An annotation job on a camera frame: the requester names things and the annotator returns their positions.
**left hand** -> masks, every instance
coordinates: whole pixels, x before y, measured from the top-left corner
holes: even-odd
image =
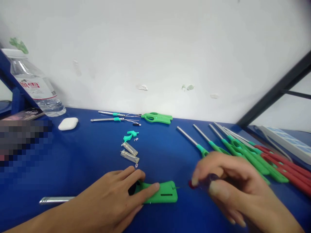
[[[105,174],[69,202],[54,207],[6,233],[123,232],[160,188],[154,183],[130,196],[128,189],[146,174],[133,166]]]

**bottle cap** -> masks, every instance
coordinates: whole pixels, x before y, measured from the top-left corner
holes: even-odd
[[[22,50],[1,49],[8,58],[26,58],[26,54]]]

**black metal frame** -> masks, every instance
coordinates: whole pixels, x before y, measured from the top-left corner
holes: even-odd
[[[307,53],[273,88],[266,93],[238,122],[241,128],[246,128],[272,104],[280,99],[284,94],[291,94],[307,99],[311,95],[289,91],[308,73],[311,72],[311,51]]]

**clear plastic part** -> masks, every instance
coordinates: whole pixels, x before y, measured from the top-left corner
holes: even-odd
[[[47,76],[41,70],[29,62],[25,55],[7,56],[11,61],[11,74],[48,117],[57,117],[66,112]]]
[[[130,144],[124,142],[121,146],[127,149],[132,155],[136,156],[138,154],[137,150],[135,150]]]
[[[138,163],[138,161],[139,161],[138,157],[131,155],[129,152],[126,152],[125,150],[121,151],[121,156],[128,159],[129,161],[134,162],[134,163]]]

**plastic water bottle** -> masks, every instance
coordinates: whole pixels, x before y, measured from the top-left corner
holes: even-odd
[[[46,75],[30,63],[21,50],[2,49],[11,60],[11,73],[48,117],[66,112]]]

